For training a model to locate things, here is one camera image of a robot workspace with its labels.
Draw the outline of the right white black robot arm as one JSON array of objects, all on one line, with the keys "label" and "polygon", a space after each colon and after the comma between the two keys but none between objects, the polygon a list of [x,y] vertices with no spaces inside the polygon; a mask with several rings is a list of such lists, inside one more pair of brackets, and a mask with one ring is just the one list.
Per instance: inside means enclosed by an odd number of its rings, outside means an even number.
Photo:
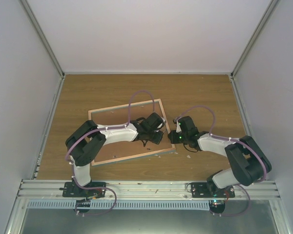
[{"label": "right white black robot arm", "polygon": [[235,184],[249,186],[262,181],[272,170],[270,161],[251,136],[230,138],[199,131],[191,117],[176,122],[176,130],[168,134],[172,144],[189,146],[194,152],[212,152],[228,159],[230,168],[221,170],[207,179],[206,190],[211,197],[218,197],[224,189]]}]

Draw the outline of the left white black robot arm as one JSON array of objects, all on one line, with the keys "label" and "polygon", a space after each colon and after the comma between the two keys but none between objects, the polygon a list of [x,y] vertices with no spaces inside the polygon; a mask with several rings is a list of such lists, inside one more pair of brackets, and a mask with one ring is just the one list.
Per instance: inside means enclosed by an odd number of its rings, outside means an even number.
[{"label": "left white black robot arm", "polygon": [[90,164],[103,146],[123,141],[141,141],[143,145],[152,142],[158,145],[163,138],[161,129],[165,123],[166,120],[157,113],[119,125],[100,125],[93,120],[84,122],[65,141],[65,160],[72,165],[74,192],[80,197],[89,195]]}]

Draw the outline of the blue wooden picture frame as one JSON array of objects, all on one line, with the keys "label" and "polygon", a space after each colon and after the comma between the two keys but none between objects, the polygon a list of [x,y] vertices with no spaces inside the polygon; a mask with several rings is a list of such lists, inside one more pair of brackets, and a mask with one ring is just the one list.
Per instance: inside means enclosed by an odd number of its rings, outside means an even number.
[{"label": "blue wooden picture frame", "polygon": [[[166,118],[161,99],[135,102],[130,107],[130,119],[136,120],[140,117],[148,117],[152,111],[159,116]],[[115,125],[124,124],[128,121],[128,105],[118,105],[105,107],[88,111],[88,118],[93,120],[97,125]],[[113,163],[122,160],[134,159],[143,156],[160,155],[164,153],[175,152],[175,145],[168,139],[170,128],[168,123],[161,129],[164,132],[160,144],[148,142],[146,146],[141,141],[136,142],[116,142],[103,146],[92,161],[92,166],[98,166],[107,163]]]}]

